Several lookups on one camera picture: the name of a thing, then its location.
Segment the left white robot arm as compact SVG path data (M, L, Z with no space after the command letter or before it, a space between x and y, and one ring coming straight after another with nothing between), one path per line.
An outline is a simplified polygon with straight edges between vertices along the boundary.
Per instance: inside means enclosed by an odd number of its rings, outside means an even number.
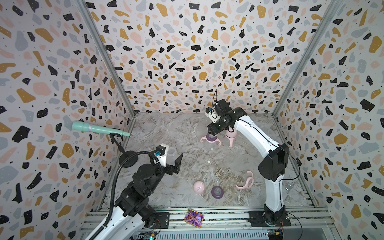
M129 240L142 229L155 225L156 210L149 205L149 196L164 175L171 176L180 172L184 155L180 154L174 165L166 164L165 167L156 162L162 157L159 151L137 152L125 159L125 162L139 155L148 155L152 162L140 166L117 200L110 200L108 215L88 235L88 240Z

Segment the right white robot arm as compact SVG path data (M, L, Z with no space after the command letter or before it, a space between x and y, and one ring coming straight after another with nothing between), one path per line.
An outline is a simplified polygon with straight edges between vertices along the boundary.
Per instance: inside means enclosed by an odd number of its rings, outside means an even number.
M245 110L240 107L231 108L224 99L206 108L205 114L212 121L207 126L210 135L216 136L229 129L236 130L243 134L264 158L258 166L266 184L264 221L270 226L279 224L287 215L282 181L288 166L289 147L274 141L253 122Z

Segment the small clear baby bottle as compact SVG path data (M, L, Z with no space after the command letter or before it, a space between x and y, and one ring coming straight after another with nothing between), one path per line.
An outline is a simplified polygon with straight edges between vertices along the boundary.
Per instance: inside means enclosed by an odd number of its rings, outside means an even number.
M218 145L217 136L211 134L206 135L205 149L207 151L214 151Z

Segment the clear silicone nipple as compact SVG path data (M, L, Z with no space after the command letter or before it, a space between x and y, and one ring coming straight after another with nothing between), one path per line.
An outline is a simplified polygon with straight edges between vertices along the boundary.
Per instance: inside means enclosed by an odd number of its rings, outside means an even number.
M220 177L213 178L213 182L214 182L215 185L219 185L221 183Z

